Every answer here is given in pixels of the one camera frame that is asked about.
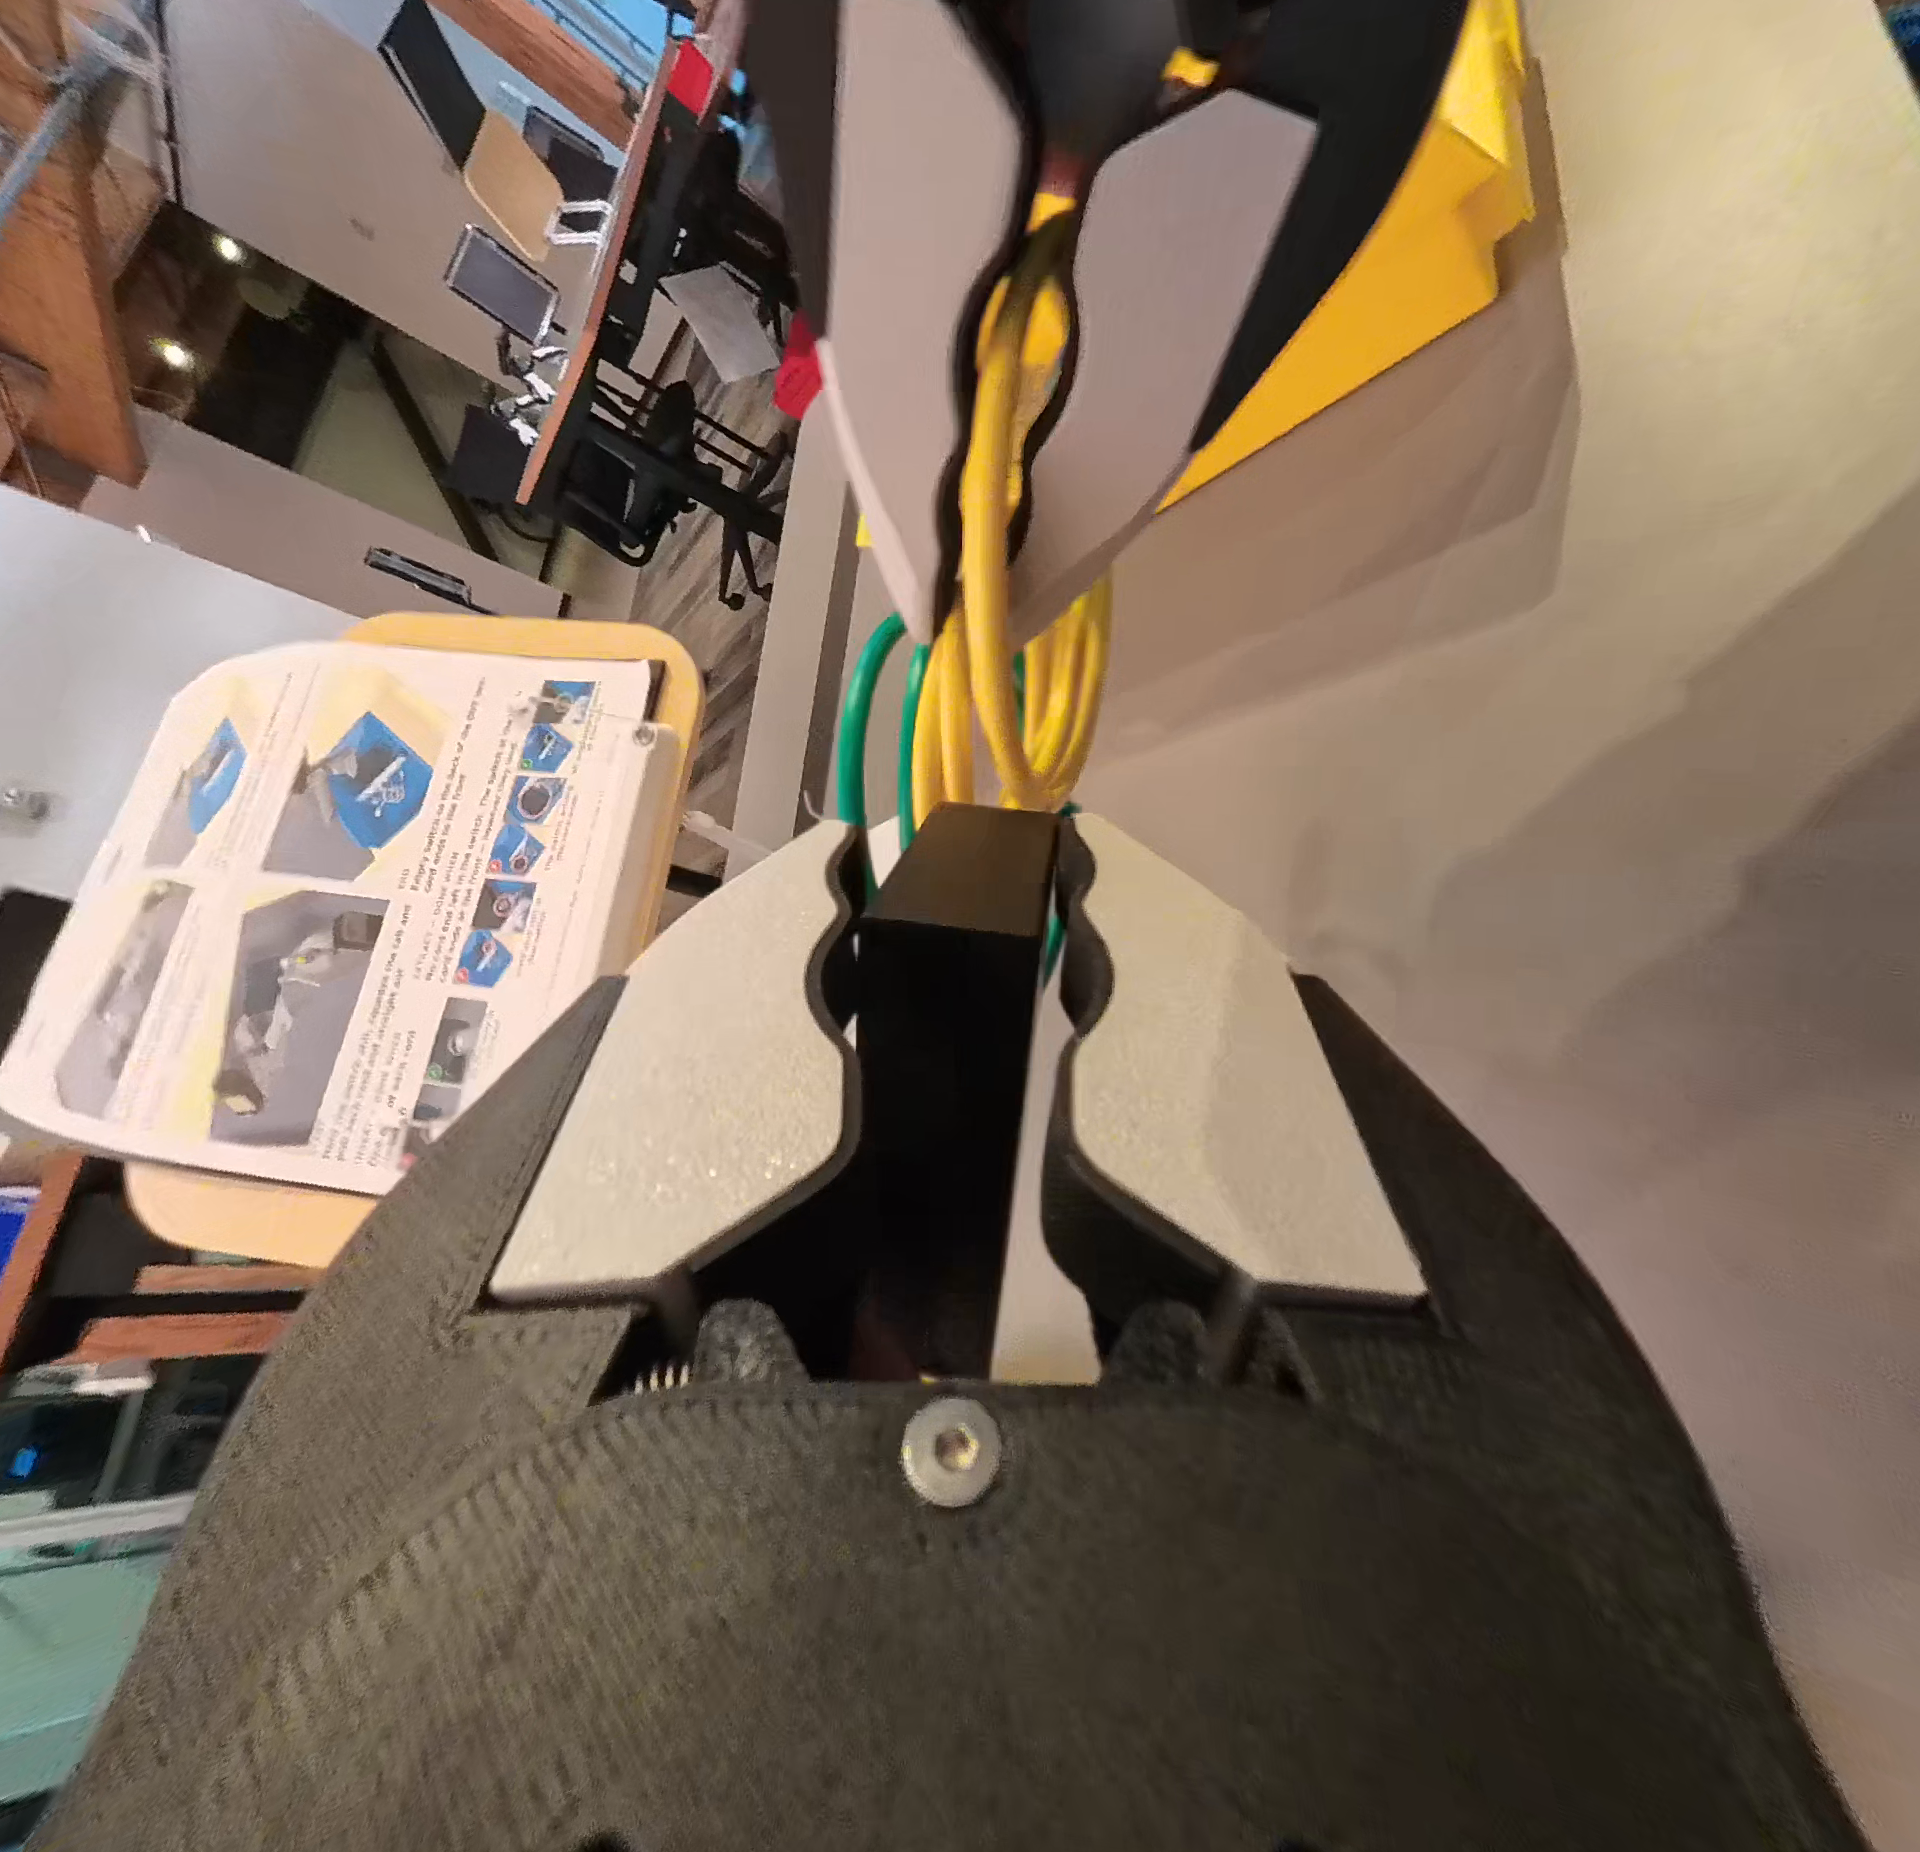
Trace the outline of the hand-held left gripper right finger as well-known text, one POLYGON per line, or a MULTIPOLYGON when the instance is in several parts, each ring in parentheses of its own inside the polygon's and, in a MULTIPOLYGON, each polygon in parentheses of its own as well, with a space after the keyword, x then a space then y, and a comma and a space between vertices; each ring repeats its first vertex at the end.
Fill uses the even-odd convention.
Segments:
POLYGON ((1045 1243, 1098 1335, 1180 1303, 1415 1312, 1429 1295, 1285 954, 1115 823, 1058 854, 1067 1045, 1045 1243))

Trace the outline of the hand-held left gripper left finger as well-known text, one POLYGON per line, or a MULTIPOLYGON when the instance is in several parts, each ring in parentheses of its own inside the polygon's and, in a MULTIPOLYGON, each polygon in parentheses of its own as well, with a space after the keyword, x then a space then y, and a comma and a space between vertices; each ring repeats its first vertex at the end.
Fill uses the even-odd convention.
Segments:
POLYGON ((848 1039, 866 877, 865 829, 828 818, 635 959, 494 1264, 496 1303, 640 1303, 690 1344, 743 1299, 810 1371, 846 1371, 875 1230, 848 1039))

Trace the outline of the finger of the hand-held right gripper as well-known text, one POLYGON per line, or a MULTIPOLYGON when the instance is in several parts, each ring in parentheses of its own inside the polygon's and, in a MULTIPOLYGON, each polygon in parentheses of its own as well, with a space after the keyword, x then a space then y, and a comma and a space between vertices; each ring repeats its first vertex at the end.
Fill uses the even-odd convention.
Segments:
POLYGON ((824 385, 912 639, 934 639, 953 607, 973 337, 1037 192, 1044 1, 833 6, 824 385))
POLYGON ((1186 471, 1314 146, 1314 119, 1227 89, 1093 175, 1069 266, 1067 396, 1037 445, 1007 570, 1013 639, 1084 596, 1186 471))

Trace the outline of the black ethernet port block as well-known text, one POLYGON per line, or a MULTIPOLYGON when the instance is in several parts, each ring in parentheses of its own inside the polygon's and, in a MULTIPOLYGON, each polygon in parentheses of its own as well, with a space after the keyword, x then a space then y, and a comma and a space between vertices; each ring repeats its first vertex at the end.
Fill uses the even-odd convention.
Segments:
POLYGON ((991 1375, 1060 819, 945 805, 855 929, 866 1364, 991 1375))

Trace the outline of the yellow plastic bin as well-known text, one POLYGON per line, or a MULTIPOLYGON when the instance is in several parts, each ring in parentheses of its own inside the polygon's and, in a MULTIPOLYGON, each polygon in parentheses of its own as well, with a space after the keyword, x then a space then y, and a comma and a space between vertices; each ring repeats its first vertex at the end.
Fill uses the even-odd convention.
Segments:
POLYGON ((1520 0, 1468 0, 1454 63, 1392 204, 1227 425, 1170 510, 1499 297, 1499 245, 1534 218, 1520 0))

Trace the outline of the black office chair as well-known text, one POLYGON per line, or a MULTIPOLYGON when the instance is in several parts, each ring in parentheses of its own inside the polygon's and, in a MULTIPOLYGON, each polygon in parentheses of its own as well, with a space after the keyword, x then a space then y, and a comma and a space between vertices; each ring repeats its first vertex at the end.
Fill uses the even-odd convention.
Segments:
POLYGON ((780 541, 796 434, 748 438, 701 407, 693 383, 643 399, 604 396, 562 488, 567 523, 631 568, 647 568, 682 517, 705 512, 724 526, 718 600, 739 613, 770 600, 758 544, 780 541))

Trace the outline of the wooden desk with black legs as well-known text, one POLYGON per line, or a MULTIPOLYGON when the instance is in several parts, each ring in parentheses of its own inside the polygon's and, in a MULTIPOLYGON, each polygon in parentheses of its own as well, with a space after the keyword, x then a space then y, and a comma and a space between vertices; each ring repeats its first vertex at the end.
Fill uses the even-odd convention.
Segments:
POLYGON ((508 41, 511 63, 524 70, 537 89, 556 97, 582 91, 592 119, 632 123, 608 194, 578 203, 562 195, 562 208, 547 230, 550 253, 586 246, 593 263, 586 291, 570 320, 571 341, 562 351, 561 382, 547 396, 537 399, 541 424, 510 420, 523 452, 517 505, 541 510, 562 496, 571 457, 589 432, 599 351, 604 333, 618 324, 615 311, 627 302, 635 302, 637 312, 649 309, 666 255, 680 237, 688 178, 701 164, 707 137, 717 135, 718 115, 740 63, 750 0, 707 0, 707 21, 695 28, 707 37, 711 54, 727 73, 729 85, 707 123, 696 123, 680 103, 666 100, 660 65, 642 102, 632 102, 608 69, 592 63, 552 20, 541 18, 523 0, 427 0, 427 5, 435 16, 447 14, 469 37, 508 41))

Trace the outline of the small grey tablet screen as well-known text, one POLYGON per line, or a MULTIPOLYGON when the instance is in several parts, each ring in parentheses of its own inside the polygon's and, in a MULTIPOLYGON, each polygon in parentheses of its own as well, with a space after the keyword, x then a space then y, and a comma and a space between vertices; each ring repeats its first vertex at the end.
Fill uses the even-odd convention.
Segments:
POLYGON ((561 289, 477 225, 461 230, 443 287, 529 345, 547 344, 561 311, 561 289))

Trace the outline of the printed instruction sheet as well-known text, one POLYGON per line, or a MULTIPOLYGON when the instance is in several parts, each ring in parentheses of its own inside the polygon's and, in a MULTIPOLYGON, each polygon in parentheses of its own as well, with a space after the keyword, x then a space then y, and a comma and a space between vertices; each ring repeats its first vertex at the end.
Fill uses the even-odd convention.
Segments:
POLYGON ((4 1052, 4 1117, 377 1198, 652 900, 668 660, 294 644, 172 700, 4 1052))

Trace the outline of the pale wooden board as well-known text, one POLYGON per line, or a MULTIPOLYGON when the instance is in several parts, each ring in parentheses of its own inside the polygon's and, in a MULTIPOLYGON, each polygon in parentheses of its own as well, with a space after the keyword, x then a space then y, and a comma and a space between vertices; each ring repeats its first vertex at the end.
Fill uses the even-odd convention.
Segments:
MULTIPOLYGON (((523 662, 586 660, 599 664, 660 662, 652 727, 672 733, 666 782, 655 806, 629 838, 610 932, 596 972, 625 972, 660 931, 668 872, 688 811, 690 763, 704 731, 707 686, 693 653, 670 633, 632 622, 578 617, 484 617, 469 613, 383 613, 343 633, 358 649, 436 650, 458 657, 523 662)), ((184 1250, 233 1254, 323 1271, 369 1217, 375 1198, 297 1188, 236 1172, 205 1172, 160 1162, 128 1162, 125 1188, 134 1217, 184 1250)))

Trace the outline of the black monitor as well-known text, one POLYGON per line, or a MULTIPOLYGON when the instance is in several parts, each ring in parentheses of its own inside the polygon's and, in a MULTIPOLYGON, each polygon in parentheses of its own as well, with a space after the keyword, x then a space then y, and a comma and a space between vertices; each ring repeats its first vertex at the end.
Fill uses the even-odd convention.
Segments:
POLYGON ((377 54, 438 144, 447 166, 464 172, 489 108, 468 80, 427 0, 399 0, 377 41, 377 54))

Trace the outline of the black phone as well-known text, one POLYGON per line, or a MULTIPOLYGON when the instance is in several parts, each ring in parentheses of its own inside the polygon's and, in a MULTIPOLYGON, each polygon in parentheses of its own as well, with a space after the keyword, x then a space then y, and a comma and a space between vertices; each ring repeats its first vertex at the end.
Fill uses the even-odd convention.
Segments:
POLYGON ((414 590, 435 596, 464 613, 488 614, 461 576, 424 565, 403 552, 370 547, 366 549, 366 567, 414 590))

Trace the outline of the brown wooden shelf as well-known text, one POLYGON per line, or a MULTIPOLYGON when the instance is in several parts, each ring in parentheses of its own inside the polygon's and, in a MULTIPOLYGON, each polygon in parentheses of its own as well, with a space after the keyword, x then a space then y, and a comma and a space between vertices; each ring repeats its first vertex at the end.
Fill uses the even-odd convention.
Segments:
POLYGON ((60 1146, 4 1155, 4 1373, 267 1356, 321 1278, 157 1237, 117 1162, 60 1146))

